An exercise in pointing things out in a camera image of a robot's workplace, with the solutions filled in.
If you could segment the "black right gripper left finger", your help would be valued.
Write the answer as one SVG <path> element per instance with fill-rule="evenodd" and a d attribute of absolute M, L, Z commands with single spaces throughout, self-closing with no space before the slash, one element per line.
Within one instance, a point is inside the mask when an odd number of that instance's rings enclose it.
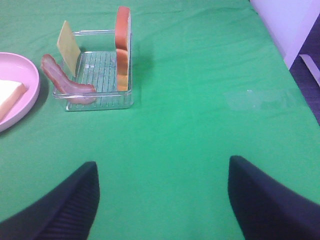
<path fill-rule="evenodd" d="M 42 198 L 0 223 L 2 240 L 86 240 L 100 201 L 96 162 L 88 161 Z"/>

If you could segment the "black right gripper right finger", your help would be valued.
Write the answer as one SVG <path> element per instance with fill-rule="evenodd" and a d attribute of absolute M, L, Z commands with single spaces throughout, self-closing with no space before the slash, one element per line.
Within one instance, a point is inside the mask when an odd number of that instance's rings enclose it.
<path fill-rule="evenodd" d="M 246 240 L 318 240 L 320 206 L 242 156 L 229 159 L 228 197 Z"/>

